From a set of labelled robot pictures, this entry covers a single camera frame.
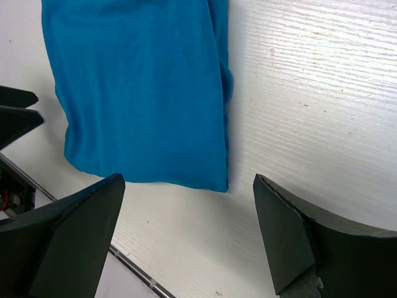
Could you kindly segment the blue t-shirt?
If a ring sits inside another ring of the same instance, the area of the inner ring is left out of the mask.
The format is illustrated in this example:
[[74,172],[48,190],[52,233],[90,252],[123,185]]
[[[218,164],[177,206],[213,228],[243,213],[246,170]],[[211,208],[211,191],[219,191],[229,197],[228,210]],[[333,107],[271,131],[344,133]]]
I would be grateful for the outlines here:
[[42,30],[76,169],[228,190],[227,1],[43,1]]

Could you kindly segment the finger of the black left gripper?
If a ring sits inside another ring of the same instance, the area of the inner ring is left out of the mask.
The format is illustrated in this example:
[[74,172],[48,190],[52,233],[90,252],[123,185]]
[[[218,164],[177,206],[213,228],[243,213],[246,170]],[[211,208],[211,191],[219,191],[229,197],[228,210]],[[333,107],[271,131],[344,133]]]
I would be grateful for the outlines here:
[[42,124],[38,111],[1,106],[1,149]]
[[0,105],[15,108],[28,108],[38,102],[38,97],[31,91],[0,86]]

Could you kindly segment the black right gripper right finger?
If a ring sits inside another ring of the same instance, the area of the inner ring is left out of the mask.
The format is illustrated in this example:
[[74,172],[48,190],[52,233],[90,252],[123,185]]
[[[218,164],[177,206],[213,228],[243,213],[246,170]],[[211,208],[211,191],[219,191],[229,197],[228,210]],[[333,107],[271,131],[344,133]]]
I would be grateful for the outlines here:
[[312,204],[257,174],[254,200],[279,297],[395,297],[396,232]]

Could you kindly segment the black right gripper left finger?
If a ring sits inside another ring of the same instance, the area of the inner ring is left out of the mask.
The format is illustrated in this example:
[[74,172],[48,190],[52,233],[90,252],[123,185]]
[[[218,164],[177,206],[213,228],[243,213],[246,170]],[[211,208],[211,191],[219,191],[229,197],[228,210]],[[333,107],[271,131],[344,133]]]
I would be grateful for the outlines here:
[[1,220],[1,297],[94,297],[124,192],[113,174]]

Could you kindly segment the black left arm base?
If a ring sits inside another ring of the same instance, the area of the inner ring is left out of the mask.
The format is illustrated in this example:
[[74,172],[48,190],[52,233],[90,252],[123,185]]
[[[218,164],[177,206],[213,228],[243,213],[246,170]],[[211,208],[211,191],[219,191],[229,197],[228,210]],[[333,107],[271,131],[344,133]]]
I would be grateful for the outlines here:
[[1,219],[34,210],[36,190],[35,182],[1,154]]

